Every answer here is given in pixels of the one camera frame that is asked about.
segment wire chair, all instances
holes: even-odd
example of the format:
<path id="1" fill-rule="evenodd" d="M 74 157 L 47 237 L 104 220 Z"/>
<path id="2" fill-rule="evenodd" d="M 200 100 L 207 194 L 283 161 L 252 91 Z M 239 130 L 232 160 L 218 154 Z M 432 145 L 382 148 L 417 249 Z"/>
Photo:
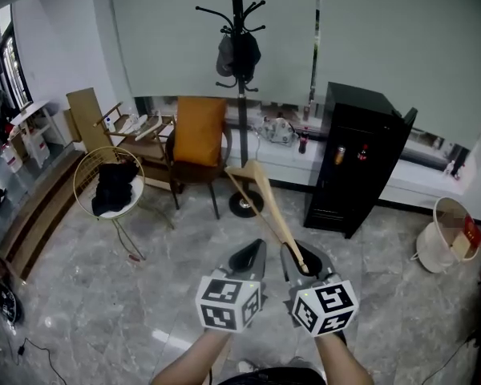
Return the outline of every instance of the wire chair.
<path id="1" fill-rule="evenodd" d="M 92 200 L 96 196 L 96 187 L 99 182 L 99 167 L 102 164 L 121 164 L 124 160 L 130 160 L 134 162 L 134 164 L 139 168 L 137 176 L 130 183 L 132 187 L 131 202 L 118 212 L 108 211 L 100 216 L 96 216 L 93 213 Z M 93 216 L 97 220 L 104 219 L 112 221 L 112 224 L 115 226 L 115 229 L 118 233 L 118 238 L 121 242 L 121 245 L 128 252 L 129 258 L 133 261 L 140 261 L 141 259 L 146 260 L 146 258 L 131 240 L 130 236 L 125 231 L 123 226 L 119 223 L 119 219 L 121 217 L 127 215 L 137 205 L 140 208 L 146 209 L 148 211 L 151 211 L 151 209 L 153 208 L 155 210 L 154 212 L 161 216 L 168 223 L 170 228 L 174 229 L 174 226 L 164 215 L 164 213 L 162 213 L 155 207 L 148 208 L 146 206 L 143 206 L 141 199 L 143 197 L 144 185 L 144 170 L 139 160 L 131 152 L 118 147 L 102 147 L 88 153 L 82 159 L 82 161 L 80 161 L 80 164 L 77 167 L 73 176 L 73 192 L 75 193 L 76 200 L 79 203 L 80 207 L 86 213 Z M 134 248 L 135 252 L 132 252 L 132 250 L 130 250 L 125 245 L 123 238 L 121 237 L 121 231 L 128 239 L 130 245 Z"/>

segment coat rack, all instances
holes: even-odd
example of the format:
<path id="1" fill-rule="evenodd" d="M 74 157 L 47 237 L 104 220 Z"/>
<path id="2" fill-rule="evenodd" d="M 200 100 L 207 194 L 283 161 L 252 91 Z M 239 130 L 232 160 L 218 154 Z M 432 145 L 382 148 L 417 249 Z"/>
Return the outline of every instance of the coat rack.
<path id="1" fill-rule="evenodd" d="M 204 9 L 203 7 L 196 6 L 196 10 L 205 11 L 207 13 L 215 14 L 222 17 L 228 25 L 223 26 L 220 29 L 221 33 L 229 34 L 232 38 L 232 45 L 233 45 L 233 56 L 234 58 L 240 57 L 240 52 L 244 50 L 244 47 L 240 44 L 241 36 L 244 32 L 253 33 L 258 30 L 264 30 L 265 26 L 260 26 L 254 29 L 247 29 L 245 27 L 245 19 L 256 9 L 263 6 L 265 4 L 265 0 L 262 0 L 258 3 L 252 2 L 249 7 L 244 10 L 242 0 L 232 0 L 233 6 L 233 22 L 222 13 L 218 13 L 214 10 Z M 240 162 L 242 167 L 245 166 L 246 162 L 248 161 L 248 111 L 246 105 L 246 91 L 258 91 L 258 88 L 248 88 L 246 86 L 245 77 L 240 73 L 234 74 L 235 83 L 232 85 L 223 84 L 216 82 L 217 86 L 226 87 L 226 88 L 234 88 L 235 86 L 239 87 L 239 94 L 237 96 L 237 106 L 239 109 L 239 132 L 240 132 Z M 242 182 L 242 188 L 245 194 L 251 199 L 255 208 L 260 212 L 264 208 L 264 200 L 258 192 L 254 192 L 249 190 L 249 183 L 246 180 Z M 251 209 L 251 205 L 249 202 L 244 199 L 243 195 L 240 192 L 236 192 L 230 197 L 230 209 L 232 212 L 237 215 L 238 217 L 249 218 L 254 217 L 255 211 Z"/>

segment white table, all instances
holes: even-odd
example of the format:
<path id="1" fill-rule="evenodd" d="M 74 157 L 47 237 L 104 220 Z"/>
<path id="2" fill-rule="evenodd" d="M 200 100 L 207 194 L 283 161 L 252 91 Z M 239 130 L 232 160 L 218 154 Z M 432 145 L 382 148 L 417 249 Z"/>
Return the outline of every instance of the white table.
<path id="1" fill-rule="evenodd" d="M 25 130 L 25 139 L 26 139 L 26 142 L 28 143 L 26 144 L 27 149 L 30 145 L 32 156 L 34 157 L 34 159 L 36 160 L 40 168 L 42 167 L 42 161 L 40 160 L 38 150 L 34 146 L 34 142 L 32 141 L 33 137 L 41 136 L 48 128 L 51 127 L 52 130 L 54 130 L 55 135 L 59 138 L 59 141 L 61 142 L 61 144 L 64 144 L 63 136 L 57 129 L 57 126 L 55 125 L 53 119 L 51 118 L 50 113 L 45 107 L 48 103 L 49 103 L 49 100 L 36 101 L 35 103 L 32 103 L 30 106 L 28 106 L 23 112 L 20 112 L 17 116 L 15 116 L 10 121 L 11 124 L 15 126 L 19 126 L 20 129 Z M 31 135 L 26 121 L 38 111 L 41 111 L 44 114 L 48 124 L 43 128 L 36 130 L 36 132 Z"/>

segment forearm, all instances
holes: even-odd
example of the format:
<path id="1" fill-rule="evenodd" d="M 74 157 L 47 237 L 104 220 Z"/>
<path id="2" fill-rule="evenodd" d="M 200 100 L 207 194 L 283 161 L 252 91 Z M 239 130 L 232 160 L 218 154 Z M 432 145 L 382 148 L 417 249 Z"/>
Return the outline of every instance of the forearm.
<path id="1" fill-rule="evenodd" d="M 351 354 L 344 342 L 333 334 L 315 338 L 317 350 L 329 385 L 373 385 L 362 365 Z"/>
<path id="2" fill-rule="evenodd" d="M 152 385 L 201 385 L 229 336 L 221 330 L 205 331 L 182 356 L 153 379 Z"/>

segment marble floor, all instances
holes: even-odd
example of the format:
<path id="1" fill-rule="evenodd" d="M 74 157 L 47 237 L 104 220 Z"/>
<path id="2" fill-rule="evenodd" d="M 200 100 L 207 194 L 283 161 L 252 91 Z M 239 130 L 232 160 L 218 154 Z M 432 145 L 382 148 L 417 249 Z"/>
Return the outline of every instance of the marble floor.
<path id="1" fill-rule="evenodd" d="M 0 150 L 0 188 L 7 188 L 6 199 L 0 207 L 0 242 L 6 235 L 13 219 L 21 208 L 22 204 L 36 190 L 37 185 L 44 179 L 51 169 L 64 157 L 67 150 L 60 144 L 47 143 L 50 149 L 50 156 L 44 161 L 40 168 L 34 159 L 29 159 L 17 173 L 13 174 L 7 163 L 1 157 Z"/>
<path id="2" fill-rule="evenodd" d="M 276 365 L 300 355 L 318 365 L 313 340 L 304 329 L 293 328 L 286 313 L 288 288 L 278 245 L 256 218 L 243 220 L 229 212 L 233 188 L 228 181 L 215 185 L 220 221 L 206 187 L 186 188 L 179 211 L 169 192 L 147 189 L 148 202 L 162 208 L 176 230 L 142 209 L 124 217 L 123 226 L 147 257 L 142 263 L 126 259 L 110 222 L 95 221 L 74 206 L 27 284 L 17 288 L 23 323 L 11 330 L 0 319 L 0 383 L 62 383 L 46 353 L 32 347 L 19 366 L 14 364 L 7 341 L 16 357 L 26 336 L 51 349 L 68 384 L 149 383 L 202 332 L 194 306 L 201 276 L 210 273 L 225 249 L 258 237 L 268 242 L 268 299 L 252 326 L 233 338 L 214 370 L 214 382 L 233 376 L 243 358 Z M 472 262 L 429 274 L 409 260 L 428 216 L 376 207 L 345 240 L 338 233 L 302 228 L 303 194 L 275 189 L 275 195 L 295 238 L 324 250 L 351 280 L 360 312 L 346 337 L 376 383 L 420 384 L 473 330 L 481 250 Z M 476 352 L 464 346 L 428 383 L 469 383 Z"/>

